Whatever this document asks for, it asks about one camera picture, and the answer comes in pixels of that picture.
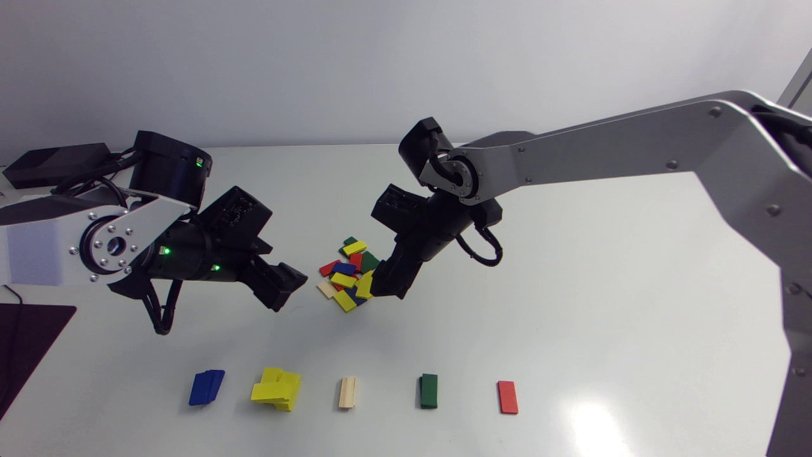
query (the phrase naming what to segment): domino block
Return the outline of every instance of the domino block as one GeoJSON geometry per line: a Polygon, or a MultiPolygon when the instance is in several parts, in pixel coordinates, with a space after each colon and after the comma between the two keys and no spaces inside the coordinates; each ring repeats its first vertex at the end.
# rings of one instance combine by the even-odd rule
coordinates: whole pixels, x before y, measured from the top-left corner
{"type": "Polygon", "coordinates": [[[333,298],[333,295],[336,295],[339,292],[338,290],[336,290],[335,287],[333,287],[333,284],[328,280],[324,280],[318,283],[316,287],[318,287],[318,289],[321,290],[322,294],[324,294],[324,296],[327,297],[328,300],[330,298],[333,298]]]}
{"type": "Polygon", "coordinates": [[[502,414],[519,414],[519,404],[516,402],[516,386],[513,381],[499,381],[499,407],[502,414]]]}
{"type": "Polygon", "coordinates": [[[192,383],[192,393],[189,395],[189,406],[207,405],[217,398],[223,377],[226,372],[223,370],[206,370],[195,375],[192,383]]]}
{"type": "Polygon", "coordinates": [[[339,395],[339,408],[352,409],[355,407],[355,392],[358,383],[357,376],[347,376],[341,379],[341,394],[339,395]]]}
{"type": "Polygon", "coordinates": [[[372,293],[369,292],[369,288],[372,287],[372,271],[368,271],[364,273],[364,276],[361,276],[360,280],[356,283],[356,297],[363,298],[364,300],[369,300],[372,298],[372,293]]]}
{"type": "Polygon", "coordinates": [[[420,408],[437,409],[437,375],[420,376],[420,408]]]}
{"type": "Polygon", "coordinates": [[[359,306],[363,305],[364,303],[366,303],[366,298],[359,298],[358,297],[358,295],[357,295],[358,294],[358,287],[357,286],[353,287],[352,289],[346,289],[345,292],[347,292],[347,295],[349,295],[350,298],[352,298],[352,301],[355,302],[356,306],[359,307],[359,306]]]}
{"type": "Polygon", "coordinates": [[[251,400],[272,404],[280,411],[293,411],[300,385],[301,375],[285,372],[281,368],[268,367],[262,371],[259,383],[253,385],[251,400]]]}
{"type": "Polygon", "coordinates": [[[380,260],[376,259],[371,252],[365,250],[361,253],[361,274],[371,272],[378,267],[379,263],[381,263],[380,260]]]}
{"type": "Polygon", "coordinates": [[[349,294],[347,294],[347,290],[340,290],[336,295],[333,295],[333,299],[339,304],[341,309],[344,312],[350,312],[358,307],[349,294]]]}
{"type": "Polygon", "coordinates": [[[366,249],[366,243],[364,242],[354,242],[351,245],[346,245],[345,247],[341,248],[341,251],[344,255],[353,255],[356,252],[361,252],[366,249]]]}
{"type": "Polygon", "coordinates": [[[328,263],[327,265],[325,265],[325,266],[323,266],[323,267],[319,268],[319,269],[318,269],[318,272],[320,272],[320,273],[322,274],[322,276],[329,276],[329,275],[330,275],[330,273],[332,273],[332,272],[333,272],[333,267],[334,267],[334,266],[335,266],[337,263],[340,263],[340,262],[341,262],[341,260],[336,260],[335,262],[330,262],[330,263],[328,263]]]}
{"type": "Polygon", "coordinates": [[[334,273],[333,276],[330,277],[330,282],[333,284],[338,284],[342,287],[353,287],[356,283],[356,278],[354,276],[347,276],[343,273],[334,273]]]}
{"type": "Polygon", "coordinates": [[[350,263],[355,265],[356,271],[354,273],[358,273],[361,271],[361,260],[363,259],[364,255],[360,252],[356,252],[353,255],[350,255],[350,263]]]}
{"type": "Polygon", "coordinates": [[[342,273],[344,275],[355,274],[355,265],[352,263],[337,263],[333,265],[333,273],[342,273]]]}

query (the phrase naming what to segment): pile of colored blocks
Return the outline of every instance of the pile of colored blocks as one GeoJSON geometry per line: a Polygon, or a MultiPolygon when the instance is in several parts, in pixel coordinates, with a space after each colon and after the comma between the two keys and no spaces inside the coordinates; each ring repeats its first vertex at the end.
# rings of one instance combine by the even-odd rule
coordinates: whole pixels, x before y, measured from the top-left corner
{"type": "Polygon", "coordinates": [[[259,384],[255,384],[251,390],[251,401],[270,403],[280,411],[293,411],[301,381],[299,374],[268,367],[262,371],[259,384]]]}
{"type": "Polygon", "coordinates": [[[372,275],[381,261],[366,247],[366,243],[349,237],[339,249],[348,261],[335,260],[318,269],[322,276],[329,277],[318,285],[318,289],[328,299],[333,298],[344,312],[350,312],[372,298],[369,292],[372,275]]]}

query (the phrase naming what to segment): stack of yellow blocks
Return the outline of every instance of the stack of yellow blocks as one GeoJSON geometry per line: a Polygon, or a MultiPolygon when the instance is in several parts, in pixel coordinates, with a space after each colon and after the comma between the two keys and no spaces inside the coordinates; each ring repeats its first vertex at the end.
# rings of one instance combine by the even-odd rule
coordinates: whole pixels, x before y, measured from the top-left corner
{"type": "Polygon", "coordinates": [[[255,384],[251,390],[251,401],[270,403],[280,411],[293,411],[301,380],[299,374],[276,367],[265,368],[259,384],[255,384]]]}

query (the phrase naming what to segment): red block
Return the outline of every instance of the red block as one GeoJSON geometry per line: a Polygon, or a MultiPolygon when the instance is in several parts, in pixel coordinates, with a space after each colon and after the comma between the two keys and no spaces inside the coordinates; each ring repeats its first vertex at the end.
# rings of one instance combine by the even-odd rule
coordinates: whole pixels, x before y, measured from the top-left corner
{"type": "Polygon", "coordinates": [[[519,404],[516,403],[516,386],[513,381],[499,381],[499,405],[502,414],[519,414],[519,404]]]}
{"type": "Polygon", "coordinates": [[[356,273],[361,271],[361,259],[364,257],[363,253],[356,252],[350,255],[350,263],[356,266],[356,273]]]}
{"type": "Polygon", "coordinates": [[[327,265],[319,268],[318,272],[320,272],[322,276],[329,276],[330,273],[333,272],[333,266],[336,265],[338,262],[341,262],[341,260],[336,260],[335,262],[328,263],[327,265]]]}

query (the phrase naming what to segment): green block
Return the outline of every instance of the green block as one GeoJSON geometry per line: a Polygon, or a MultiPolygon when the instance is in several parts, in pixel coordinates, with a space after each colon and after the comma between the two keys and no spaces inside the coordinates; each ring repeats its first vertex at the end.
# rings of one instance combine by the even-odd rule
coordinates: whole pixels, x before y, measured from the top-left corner
{"type": "Polygon", "coordinates": [[[361,274],[374,270],[379,263],[381,263],[380,260],[376,259],[371,252],[365,250],[364,254],[361,255],[361,274]]]}
{"type": "Polygon", "coordinates": [[[420,376],[420,408],[437,409],[437,375],[420,376]]]}

